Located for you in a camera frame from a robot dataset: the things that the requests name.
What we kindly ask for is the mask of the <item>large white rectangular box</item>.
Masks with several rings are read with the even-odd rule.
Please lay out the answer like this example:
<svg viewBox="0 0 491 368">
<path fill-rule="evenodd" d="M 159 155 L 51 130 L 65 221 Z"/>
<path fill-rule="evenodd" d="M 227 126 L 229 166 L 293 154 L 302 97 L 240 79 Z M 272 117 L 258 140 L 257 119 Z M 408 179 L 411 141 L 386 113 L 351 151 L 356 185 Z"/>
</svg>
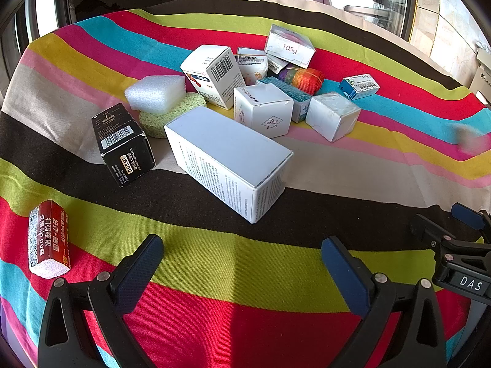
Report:
<svg viewBox="0 0 491 368">
<path fill-rule="evenodd" d="M 276 202 L 294 152 L 200 106 L 165 125 L 178 166 L 249 223 Z"/>
</svg>

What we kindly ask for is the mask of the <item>white barcode medicine box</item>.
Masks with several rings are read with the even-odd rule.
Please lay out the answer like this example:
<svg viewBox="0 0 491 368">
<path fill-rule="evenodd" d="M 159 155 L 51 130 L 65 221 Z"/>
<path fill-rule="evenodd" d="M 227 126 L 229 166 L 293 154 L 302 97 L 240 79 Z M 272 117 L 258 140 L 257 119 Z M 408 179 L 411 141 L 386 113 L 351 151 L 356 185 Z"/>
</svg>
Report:
<svg viewBox="0 0 491 368">
<path fill-rule="evenodd" d="M 181 63 L 180 69 L 207 102 L 230 110 L 234 90 L 245 86 L 230 47 L 201 45 Z"/>
</svg>

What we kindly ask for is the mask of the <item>plain white cube box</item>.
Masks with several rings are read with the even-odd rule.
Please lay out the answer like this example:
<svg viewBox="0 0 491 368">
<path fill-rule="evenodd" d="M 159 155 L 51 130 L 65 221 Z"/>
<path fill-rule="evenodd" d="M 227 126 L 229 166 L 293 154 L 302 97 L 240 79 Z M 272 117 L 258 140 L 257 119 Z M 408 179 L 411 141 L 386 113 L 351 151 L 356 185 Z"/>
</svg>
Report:
<svg viewBox="0 0 491 368">
<path fill-rule="evenodd" d="M 329 142 L 351 133 L 361 109 L 336 92 L 313 96 L 305 122 Z"/>
</svg>

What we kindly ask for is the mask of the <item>green round sponge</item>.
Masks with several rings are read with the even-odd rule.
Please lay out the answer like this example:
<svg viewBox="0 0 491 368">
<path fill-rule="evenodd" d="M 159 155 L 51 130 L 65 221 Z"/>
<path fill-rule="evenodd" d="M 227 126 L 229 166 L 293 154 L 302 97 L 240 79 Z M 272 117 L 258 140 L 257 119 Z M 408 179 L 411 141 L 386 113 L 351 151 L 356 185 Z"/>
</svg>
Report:
<svg viewBox="0 0 491 368">
<path fill-rule="evenodd" d="M 200 106 L 207 106 L 204 97 L 195 92 L 187 92 L 185 97 L 165 114 L 140 112 L 139 122 L 147 136 L 156 139 L 166 138 L 165 125 L 175 118 Z"/>
</svg>

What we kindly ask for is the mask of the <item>striped colourful bed cloth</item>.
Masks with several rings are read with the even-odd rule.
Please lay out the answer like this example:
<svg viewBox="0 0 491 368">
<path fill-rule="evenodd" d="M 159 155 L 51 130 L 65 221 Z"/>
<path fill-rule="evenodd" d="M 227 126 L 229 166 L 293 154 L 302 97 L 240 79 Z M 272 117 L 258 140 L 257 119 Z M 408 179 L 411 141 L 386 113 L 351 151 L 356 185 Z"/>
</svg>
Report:
<svg viewBox="0 0 491 368">
<path fill-rule="evenodd" d="M 379 84 L 347 136 L 305 123 L 268 140 L 202 107 L 195 139 L 146 140 L 155 164 L 119 186 L 91 120 L 125 89 L 178 75 L 196 48 L 263 48 L 274 25 L 306 36 L 324 93 L 347 76 Z M 135 338 L 159 367 L 326 367 L 354 331 L 324 266 L 336 236 L 395 282 L 428 278 L 422 214 L 463 240 L 461 203 L 490 207 L 490 111 L 409 43 L 309 0 L 178 0 L 65 26 L 32 42 L 1 109 L 1 306 L 37 361 L 51 281 L 28 267 L 30 213 L 68 215 L 70 282 L 90 281 L 159 235 L 165 256 L 134 312 Z"/>
</svg>

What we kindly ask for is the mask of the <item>red white small box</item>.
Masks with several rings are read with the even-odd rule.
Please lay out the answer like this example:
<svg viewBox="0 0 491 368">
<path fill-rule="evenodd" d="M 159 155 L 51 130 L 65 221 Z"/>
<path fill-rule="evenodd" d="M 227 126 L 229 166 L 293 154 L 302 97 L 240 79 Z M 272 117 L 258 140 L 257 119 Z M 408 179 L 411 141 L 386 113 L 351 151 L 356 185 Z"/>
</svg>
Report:
<svg viewBox="0 0 491 368">
<path fill-rule="evenodd" d="M 29 215 L 27 257 L 30 272 L 40 278 L 60 277 L 71 269 L 68 214 L 50 199 Z"/>
</svg>

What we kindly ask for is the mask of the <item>white 105g soap box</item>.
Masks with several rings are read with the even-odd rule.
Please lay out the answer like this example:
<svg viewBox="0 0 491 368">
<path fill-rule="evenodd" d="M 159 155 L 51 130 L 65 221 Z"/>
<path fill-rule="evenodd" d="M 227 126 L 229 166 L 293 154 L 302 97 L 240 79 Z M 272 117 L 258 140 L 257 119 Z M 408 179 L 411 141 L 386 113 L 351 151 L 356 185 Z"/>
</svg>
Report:
<svg viewBox="0 0 491 368">
<path fill-rule="evenodd" d="M 315 47 L 306 36 L 272 24 L 265 52 L 306 69 L 315 54 Z"/>
</svg>

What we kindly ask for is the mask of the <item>small white box under soap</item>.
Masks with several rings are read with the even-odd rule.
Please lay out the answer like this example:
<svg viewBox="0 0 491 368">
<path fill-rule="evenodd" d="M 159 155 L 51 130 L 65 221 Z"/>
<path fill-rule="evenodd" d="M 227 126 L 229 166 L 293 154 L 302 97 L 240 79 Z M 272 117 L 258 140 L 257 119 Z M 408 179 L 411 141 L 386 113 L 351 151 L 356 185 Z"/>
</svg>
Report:
<svg viewBox="0 0 491 368">
<path fill-rule="evenodd" d="M 277 56 L 267 54 L 266 57 L 268 60 L 268 68 L 276 75 L 279 74 L 289 64 L 289 62 L 278 58 Z"/>
</svg>

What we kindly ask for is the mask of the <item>teal topped small box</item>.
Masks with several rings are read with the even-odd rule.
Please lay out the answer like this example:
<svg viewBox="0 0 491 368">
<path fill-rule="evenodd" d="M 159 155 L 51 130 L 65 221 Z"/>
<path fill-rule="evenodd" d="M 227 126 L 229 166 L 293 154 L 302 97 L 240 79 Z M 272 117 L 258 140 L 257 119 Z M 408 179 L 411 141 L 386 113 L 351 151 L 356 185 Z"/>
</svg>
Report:
<svg viewBox="0 0 491 368">
<path fill-rule="evenodd" d="M 291 119 L 293 122 L 300 123 L 305 120 L 311 102 L 311 95 L 273 76 L 257 80 L 256 84 L 259 83 L 272 84 L 293 100 L 294 107 Z"/>
</svg>

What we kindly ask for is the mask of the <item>blue white ointment box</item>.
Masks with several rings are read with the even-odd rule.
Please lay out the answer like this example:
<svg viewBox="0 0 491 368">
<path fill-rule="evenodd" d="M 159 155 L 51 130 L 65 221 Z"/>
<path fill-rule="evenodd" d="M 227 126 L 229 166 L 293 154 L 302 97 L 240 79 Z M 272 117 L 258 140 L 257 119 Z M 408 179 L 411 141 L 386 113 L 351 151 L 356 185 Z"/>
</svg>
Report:
<svg viewBox="0 0 491 368">
<path fill-rule="evenodd" d="M 347 99 L 355 101 L 376 94 L 380 86 L 370 74 L 361 74 L 345 77 L 339 89 Z"/>
</svg>

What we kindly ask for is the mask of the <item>black barcode box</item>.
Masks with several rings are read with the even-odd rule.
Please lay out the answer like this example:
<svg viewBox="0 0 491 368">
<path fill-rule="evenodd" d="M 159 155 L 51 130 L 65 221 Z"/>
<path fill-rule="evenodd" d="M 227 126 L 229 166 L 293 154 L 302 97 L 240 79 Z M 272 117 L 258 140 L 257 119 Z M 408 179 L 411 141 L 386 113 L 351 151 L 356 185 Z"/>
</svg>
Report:
<svg viewBox="0 0 491 368">
<path fill-rule="evenodd" d="M 122 103 L 93 116 L 91 123 L 102 159 L 120 188 L 155 167 L 146 134 Z"/>
</svg>

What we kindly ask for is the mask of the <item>white cube box with print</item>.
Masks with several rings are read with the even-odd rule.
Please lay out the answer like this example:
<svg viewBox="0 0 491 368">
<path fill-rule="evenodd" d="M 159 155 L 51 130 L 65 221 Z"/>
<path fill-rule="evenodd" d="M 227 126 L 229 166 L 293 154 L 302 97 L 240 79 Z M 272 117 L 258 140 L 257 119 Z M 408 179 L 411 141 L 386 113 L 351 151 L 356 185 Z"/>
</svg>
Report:
<svg viewBox="0 0 491 368">
<path fill-rule="evenodd" d="M 269 138 L 289 132 L 293 107 L 293 99 L 273 84 L 234 90 L 234 120 Z"/>
</svg>

